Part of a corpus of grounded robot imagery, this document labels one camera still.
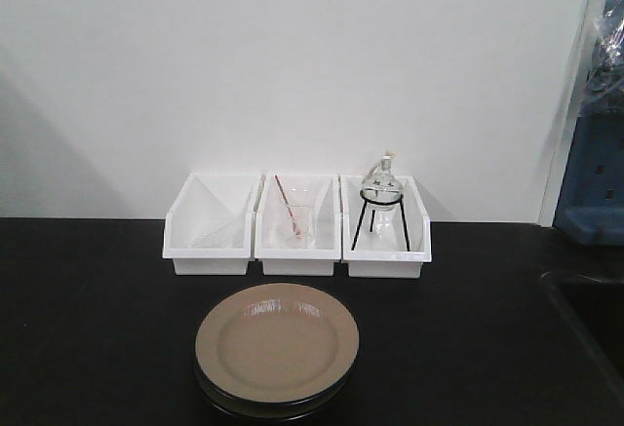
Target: flask stand ring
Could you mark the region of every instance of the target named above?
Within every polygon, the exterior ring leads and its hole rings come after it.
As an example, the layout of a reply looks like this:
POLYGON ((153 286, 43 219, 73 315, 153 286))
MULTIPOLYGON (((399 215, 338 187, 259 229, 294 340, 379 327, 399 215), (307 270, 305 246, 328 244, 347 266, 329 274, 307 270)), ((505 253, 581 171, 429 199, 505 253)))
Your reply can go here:
MULTIPOLYGON (((408 252, 409 252, 410 251, 410 237, 408 236, 408 224, 406 223, 406 212, 403 207, 403 194, 401 194, 401 197, 399 197, 397 200, 392 201, 392 202, 376 202, 375 200, 367 199, 362 193, 362 191, 360 191, 360 197, 362 197, 362 200, 364 200, 364 203, 362 204, 362 211, 360 212, 360 219, 358 220, 358 227, 356 228, 356 231, 355 231, 355 236, 353 238, 353 245, 351 246, 351 251, 355 250, 355 245, 358 242, 358 236, 360 235, 360 228, 362 227, 362 221, 364 220, 364 213, 367 210, 368 204, 380 205, 380 206, 389 206, 389 205, 399 204, 399 206, 401 207, 401 221, 403 222, 403 234, 406 238, 406 248, 408 249, 408 252)), ((374 222, 374 213, 375 213, 375 210, 372 211, 372 217, 370 218, 370 229, 369 229, 370 233, 372 232, 372 224, 374 222)))

